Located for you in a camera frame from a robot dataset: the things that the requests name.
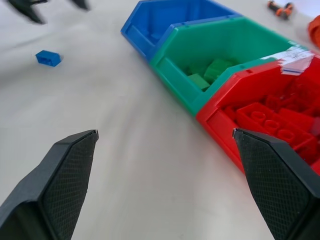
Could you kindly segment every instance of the blue storage bin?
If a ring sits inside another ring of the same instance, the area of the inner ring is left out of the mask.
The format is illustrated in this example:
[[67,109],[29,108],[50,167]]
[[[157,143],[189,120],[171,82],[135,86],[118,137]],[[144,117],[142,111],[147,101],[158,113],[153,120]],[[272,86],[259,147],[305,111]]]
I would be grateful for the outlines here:
[[210,0],[143,0],[138,2],[121,33],[149,62],[174,28],[239,16]]

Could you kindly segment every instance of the storage bin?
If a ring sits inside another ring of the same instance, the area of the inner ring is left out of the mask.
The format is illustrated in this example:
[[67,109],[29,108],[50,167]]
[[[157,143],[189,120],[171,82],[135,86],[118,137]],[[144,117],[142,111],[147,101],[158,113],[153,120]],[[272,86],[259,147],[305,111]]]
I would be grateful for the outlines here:
[[241,16],[210,0],[139,1],[121,32],[149,61],[175,27]]
[[235,73],[196,115],[197,121],[244,171],[234,128],[282,139],[320,174],[320,59],[299,76],[277,61]]
[[[273,58],[260,58],[291,46],[288,39],[256,22],[235,17],[176,27],[150,65],[195,116],[232,74],[274,61]],[[190,66],[208,67],[213,60],[219,59],[235,65],[221,73],[205,91],[187,76]]]

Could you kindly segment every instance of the textured gripper pad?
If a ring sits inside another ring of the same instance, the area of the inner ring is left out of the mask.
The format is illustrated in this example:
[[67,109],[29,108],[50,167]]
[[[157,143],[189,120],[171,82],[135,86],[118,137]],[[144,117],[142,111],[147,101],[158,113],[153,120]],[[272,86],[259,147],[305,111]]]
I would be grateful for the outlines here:
[[70,240],[84,203],[96,139],[87,136],[74,144],[47,187],[42,205],[61,240]]
[[251,194],[275,240],[285,240],[309,203],[309,192],[265,142],[234,136]]

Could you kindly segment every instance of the black object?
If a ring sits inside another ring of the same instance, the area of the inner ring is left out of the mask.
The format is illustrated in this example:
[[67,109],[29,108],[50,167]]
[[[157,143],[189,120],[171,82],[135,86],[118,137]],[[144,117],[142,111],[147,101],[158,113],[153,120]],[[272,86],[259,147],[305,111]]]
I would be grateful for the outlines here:
[[55,143],[0,207],[0,240],[70,240],[84,203],[98,131]]
[[[89,11],[86,0],[71,0],[78,8]],[[20,14],[26,16],[30,21],[36,24],[45,24],[46,22],[39,16],[39,13],[33,8],[33,5],[47,3],[48,0],[7,0],[7,2]]]
[[284,141],[235,129],[251,194],[275,240],[320,240],[320,176]]

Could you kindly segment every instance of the white table surface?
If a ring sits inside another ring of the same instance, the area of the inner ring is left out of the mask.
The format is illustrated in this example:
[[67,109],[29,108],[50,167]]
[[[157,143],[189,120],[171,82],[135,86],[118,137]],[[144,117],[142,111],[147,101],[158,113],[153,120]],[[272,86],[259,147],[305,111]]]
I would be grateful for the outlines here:
[[[220,2],[313,48],[308,17]],[[0,203],[53,143],[98,129],[73,240],[272,240],[245,176],[121,36],[136,3],[52,0],[36,26],[0,2]],[[43,49],[62,63],[39,65]]]

